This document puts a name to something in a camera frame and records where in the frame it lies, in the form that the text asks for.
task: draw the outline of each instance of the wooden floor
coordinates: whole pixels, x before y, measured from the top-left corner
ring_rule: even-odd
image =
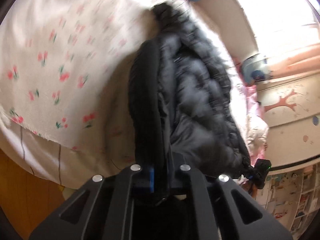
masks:
[[[63,201],[58,184],[28,173],[0,149],[0,206],[23,239]]]

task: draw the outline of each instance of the white wall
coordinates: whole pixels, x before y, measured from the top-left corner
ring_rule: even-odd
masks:
[[[258,53],[253,32],[237,0],[200,0],[196,4],[218,25],[232,57],[243,61]]]

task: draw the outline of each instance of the screw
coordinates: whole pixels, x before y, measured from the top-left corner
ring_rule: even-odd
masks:
[[[219,175],[219,180],[222,182],[227,182],[229,180],[229,176],[226,174]]]
[[[94,176],[92,177],[92,180],[93,180],[94,182],[102,181],[102,179],[103,179],[103,177],[102,177],[100,174],[94,175]]]
[[[182,164],[180,166],[180,170],[182,170],[182,171],[190,171],[191,167],[188,164]]]
[[[133,165],[131,165],[130,169],[132,171],[139,171],[139,170],[141,170],[141,166],[139,164],[133,164]]]

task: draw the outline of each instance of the bright window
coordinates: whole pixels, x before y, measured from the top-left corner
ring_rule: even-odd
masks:
[[[238,1],[267,57],[319,42],[319,23],[306,0]]]

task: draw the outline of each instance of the white cabinet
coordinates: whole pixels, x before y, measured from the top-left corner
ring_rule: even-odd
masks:
[[[320,208],[320,163],[267,176],[256,201],[298,239]]]

